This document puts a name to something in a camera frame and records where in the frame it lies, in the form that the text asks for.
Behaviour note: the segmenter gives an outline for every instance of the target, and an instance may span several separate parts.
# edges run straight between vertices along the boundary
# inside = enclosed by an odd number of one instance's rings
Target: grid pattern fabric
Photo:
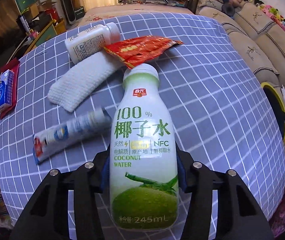
[[[166,50],[152,61],[160,78],[159,92],[171,114],[180,149],[190,152],[215,171],[234,169],[249,187],[267,218],[278,206],[285,185],[281,134],[260,84],[214,19],[172,13],[114,17],[63,33],[20,60],[18,102],[0,120],[0,188],[12,220],[41,180],[52,169],[72,171],[97,152],[107,149],[110,133],[66,148],[37,166],[33,159],[34,133],[104,107],[114,116],[124,90],[124,69],[103,82],[80,106],[68,113],[47,99],[50,86],[72,66],[64,40],[95,26],[115,22],[122,39],[159,35],[184,45]],[[69,231],[76,239],[73,192],[69,193]],[[190,194],[179,194],[179,218],[166,230],[129,232],[110,218],[108,189],[97,195],[106,239],[177,240],[180,238]],[[210,239],[217,224],[217,193],[213,195]]]

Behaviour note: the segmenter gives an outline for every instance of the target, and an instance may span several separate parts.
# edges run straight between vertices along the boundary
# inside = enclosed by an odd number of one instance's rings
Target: metal screw
[[[202,167],[202,164],[200,162],[194,162],[193,163],[193,166],[196,168],[196,169],[200,169]]]
[[[58,174],[58,170],[53,169],[53,170],[51,170],[51,171],[49,172],[49,174],[50,174],[51,176],[56,176],[56,175]]]
[[[93,167],[93,163],[92,162],[87,162],[87,163],[85,163],[85,167],[87,168],[87,169],[91,169],[92,167]]]
[[[235,172],[234,170],[229,170],[228,171],[228,174],[232,177],[236,176],[237,175],[237,172]]]

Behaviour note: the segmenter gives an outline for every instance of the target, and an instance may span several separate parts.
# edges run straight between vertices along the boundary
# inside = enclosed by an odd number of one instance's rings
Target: white towel
[[[48,99],[72,112],[96,87],[123,65],[106,51],[97,52],[73,66],[52,84]]]

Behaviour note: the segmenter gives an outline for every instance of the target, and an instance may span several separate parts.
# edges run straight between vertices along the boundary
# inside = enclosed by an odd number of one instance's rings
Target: green coconut
[[[175,176],[167,183],[145,179],[126,172],[131,180],[142,182],[125,190],[112,203],[113,218],[122,228],[157,229],[171,226],[177,218]]]

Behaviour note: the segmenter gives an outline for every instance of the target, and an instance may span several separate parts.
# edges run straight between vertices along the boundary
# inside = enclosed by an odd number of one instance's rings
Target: bottle cap
[[[110,42],[111,43],[116,43],[118,41],[120,41],[120,31],[117,27],[117,25],[113,22],[111,23],[107,23],[106,26],[109,28],[110,30]]]
[[[123,82],[127,77],[129,77],[133,74],[138,74],[138,73],[150,74],[159,80],[157,70],[152,65],[142,63],[142,64],[134,67],[133,69],[129,69],[129,68],[126,69],[126,71],[124,72]]]

